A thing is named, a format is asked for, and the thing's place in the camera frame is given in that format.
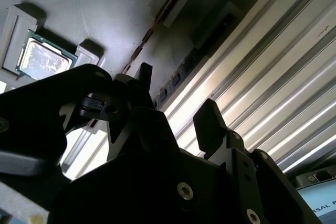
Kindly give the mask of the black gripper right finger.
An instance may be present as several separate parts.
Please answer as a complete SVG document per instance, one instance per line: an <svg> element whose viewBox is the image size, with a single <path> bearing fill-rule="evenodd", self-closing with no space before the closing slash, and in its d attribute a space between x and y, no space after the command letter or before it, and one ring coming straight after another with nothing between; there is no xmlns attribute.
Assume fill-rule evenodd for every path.
<svg viewBox="0 0 336 224"><path fill-rule="evenodd" d="M226 126L215 101L207 99L193 117L204 158L220 168L218 204L222 223L320 223L275 161L246 150Z"/></svg>

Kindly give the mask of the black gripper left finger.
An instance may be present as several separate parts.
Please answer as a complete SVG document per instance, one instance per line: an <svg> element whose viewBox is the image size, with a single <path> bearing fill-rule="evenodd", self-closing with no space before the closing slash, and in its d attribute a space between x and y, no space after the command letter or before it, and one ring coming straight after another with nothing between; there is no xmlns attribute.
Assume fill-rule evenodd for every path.
<svg viewBox="0 0 336 224"><path fill-rule="evenodd" d="M149 95L152 67L140 66L135 77L114 79L86 64L1 95L1 174L20 183L40 204L51 208L67 187L52 174L66 149L66 134L92 119L107 123L108 161L142 154L176 186L179 208L196 199L182 153L165 115Z"/></svg>

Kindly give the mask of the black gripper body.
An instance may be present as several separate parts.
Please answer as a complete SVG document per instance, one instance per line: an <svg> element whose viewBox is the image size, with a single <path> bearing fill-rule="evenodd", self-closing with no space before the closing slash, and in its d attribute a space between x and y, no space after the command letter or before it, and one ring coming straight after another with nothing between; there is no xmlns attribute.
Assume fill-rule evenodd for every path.
<svg viewBox="0 0 336 224"><path fill-rule="evenodd" d="M224 172L182 154L196 196L181 209L176 186L142 154L124 154L71 182L55 199L48 223L235 223Z"/></svg>

